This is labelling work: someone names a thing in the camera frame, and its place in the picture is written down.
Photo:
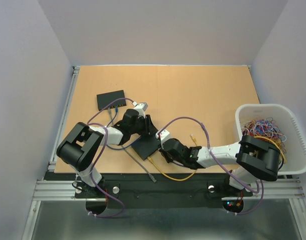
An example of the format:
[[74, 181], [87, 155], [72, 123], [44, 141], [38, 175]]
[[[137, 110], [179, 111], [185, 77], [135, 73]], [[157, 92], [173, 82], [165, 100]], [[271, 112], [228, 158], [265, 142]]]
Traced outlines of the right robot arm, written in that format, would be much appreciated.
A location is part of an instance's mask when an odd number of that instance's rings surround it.
[[228, 174], [228, 179], [223, 182], [224, 192], [228, 195], [236, 194], [257, 180], [274, 182], [278, 176], [280, 150], [248, 135], [220, 147], [187, 147], [178, 139], [169, 137], [161, 141], [159, 151], [168, 163], [175, 161], [191, 170], [220, 166]]

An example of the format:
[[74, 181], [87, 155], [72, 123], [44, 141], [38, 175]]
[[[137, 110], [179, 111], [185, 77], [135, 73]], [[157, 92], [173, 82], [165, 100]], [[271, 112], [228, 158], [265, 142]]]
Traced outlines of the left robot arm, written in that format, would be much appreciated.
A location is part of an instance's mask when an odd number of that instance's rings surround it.
[[93, 167], [93, 159], [99, 146], [122, 145], [131, 135], [141, 137], [157, 133], [157, 128], [150, 115], [144, 115], [135, 109], [128, 109], [123, 118], [113, 126], [92, 127], [78, 122], [62, 140], [56, 150], [56, 155], [70, 165], [87, 184], [87, 192], [93, 197], [99, 197], [104, 191], [100, 181], [102, 175]]

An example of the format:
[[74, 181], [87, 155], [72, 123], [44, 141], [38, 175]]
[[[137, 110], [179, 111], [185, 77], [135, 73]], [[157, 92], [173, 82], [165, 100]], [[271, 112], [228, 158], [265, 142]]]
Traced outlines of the black network switch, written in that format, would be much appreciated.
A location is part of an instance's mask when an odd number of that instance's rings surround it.
[[158, 151], [160, 146], [160, 140], [152, 135], [141, 136], [131, 145], [131, 148], [140, 157], [140, 159], [144, 161], [147, 157], [150, 157], [152, 154]]
[[109, 103], [113, 102], [110, 108], [126, 106], [125, 94], [123, 90], [117, 90], [97, 95], [98, 110], [101, 111]]

